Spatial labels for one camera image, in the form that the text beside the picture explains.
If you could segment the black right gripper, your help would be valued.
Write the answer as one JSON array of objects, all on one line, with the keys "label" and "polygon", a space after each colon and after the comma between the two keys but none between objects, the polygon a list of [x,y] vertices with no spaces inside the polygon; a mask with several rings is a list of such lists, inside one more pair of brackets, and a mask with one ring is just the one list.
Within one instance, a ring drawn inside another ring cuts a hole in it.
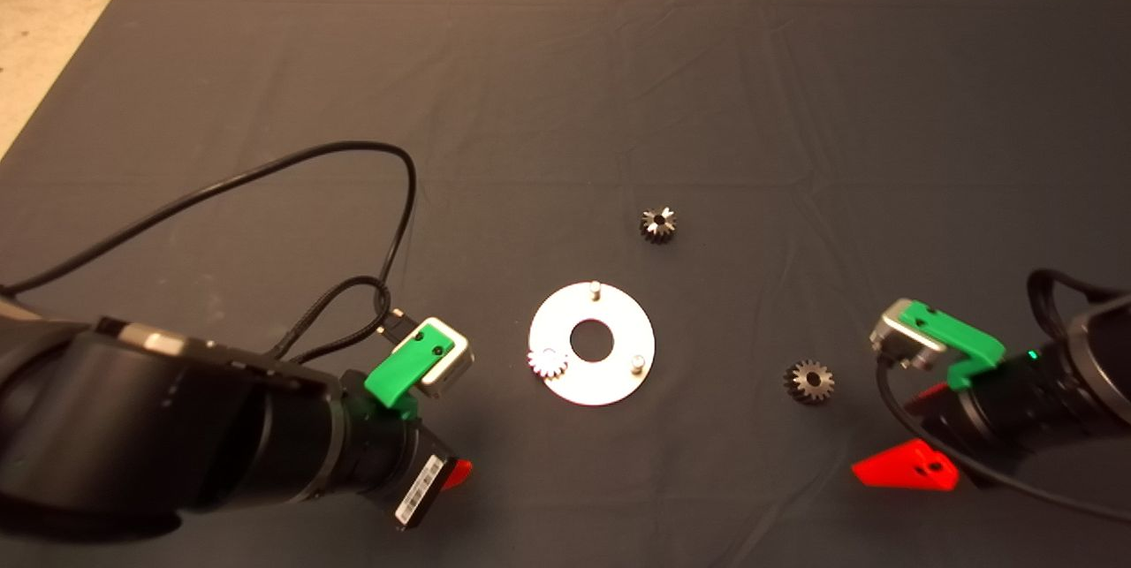
[{"label": "black right gripper", "polygon": [[[932,384],[910,401],[910,415],[941,442],[994,471],[1013,476],[1030,457],[1051,448],[1048,356],[1010,356],[975,376],[965,390]],[[922,439],[852,464],[861,484],[900,490],[953,491],[959,471]]]}]

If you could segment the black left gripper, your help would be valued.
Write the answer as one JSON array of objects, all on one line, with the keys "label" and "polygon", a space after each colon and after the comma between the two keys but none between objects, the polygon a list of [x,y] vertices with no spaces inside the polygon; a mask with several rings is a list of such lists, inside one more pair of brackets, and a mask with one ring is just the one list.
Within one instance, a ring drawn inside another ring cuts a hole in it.
[{"label": "black left gripper", "polygon": [[404,420],[364,388],[364,375],[342,375],[346,424],[340,491],[379,507],[398,530],[413,530],[442,491],[461,485],[474,465],[458,459],[415,418]]}]

